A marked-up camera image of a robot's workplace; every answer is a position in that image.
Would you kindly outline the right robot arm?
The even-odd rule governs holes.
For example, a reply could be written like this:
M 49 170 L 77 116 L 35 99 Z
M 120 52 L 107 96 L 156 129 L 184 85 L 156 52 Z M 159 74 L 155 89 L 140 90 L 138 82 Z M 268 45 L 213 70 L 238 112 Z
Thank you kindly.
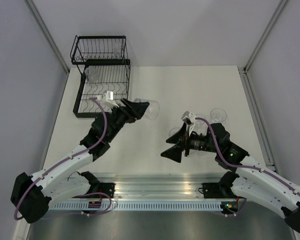
M 300 233 L 300 186 L 262 165 L 232 142 L 221 123 L 209 124 L 206 135 L 190 132 L 183 124 L 166 142 L 173 146 L 163 151 L 161 157 L 177 163 L 191 150 L 215 153 L 215 161 L 227 170 L 218 182 L 221 196 L 253 201 L 278 214 Z

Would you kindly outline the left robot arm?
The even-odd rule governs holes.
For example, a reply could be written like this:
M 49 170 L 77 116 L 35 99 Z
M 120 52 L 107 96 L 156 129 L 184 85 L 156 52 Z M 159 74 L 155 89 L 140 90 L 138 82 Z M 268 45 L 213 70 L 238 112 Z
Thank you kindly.
M 96 114 L 88 134 L 71 152 L 54 165 L 33 174 L 19 174 L 14 182 L 10 201 L 15 206 L 14 219 L 29 224 L 40 220 L 49 208 L 71 198 L 110 198 L 99 192 L 100 181 L 91 172 L 73 173 L 93 163 L 110 149 L 110 143 L 125 124 L 140 120 L 150 106 L 148 101 L 112 103 L 110 112 Z

